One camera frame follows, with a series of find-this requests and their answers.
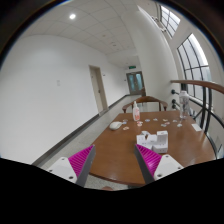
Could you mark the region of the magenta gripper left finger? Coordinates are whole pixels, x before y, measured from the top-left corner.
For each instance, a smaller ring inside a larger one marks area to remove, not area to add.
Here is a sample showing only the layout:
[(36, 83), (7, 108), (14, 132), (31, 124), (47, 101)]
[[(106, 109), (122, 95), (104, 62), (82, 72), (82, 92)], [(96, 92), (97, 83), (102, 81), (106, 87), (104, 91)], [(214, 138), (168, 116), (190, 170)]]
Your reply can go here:
[(95, 155), (95, 146), (91, 145), (69, 158), (59, 158), (47, 171), (78, 186), (84, 187)]

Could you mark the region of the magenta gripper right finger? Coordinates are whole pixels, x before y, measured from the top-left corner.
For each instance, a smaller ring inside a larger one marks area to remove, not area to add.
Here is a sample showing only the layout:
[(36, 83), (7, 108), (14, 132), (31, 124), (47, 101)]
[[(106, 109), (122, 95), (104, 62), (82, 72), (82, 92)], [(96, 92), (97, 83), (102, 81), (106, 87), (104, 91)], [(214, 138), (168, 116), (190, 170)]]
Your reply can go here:
[(146, 184), (183, 169), (183, 166), (169, 154), (161, 156), (139, 144), (135, 145), (134, 154)]

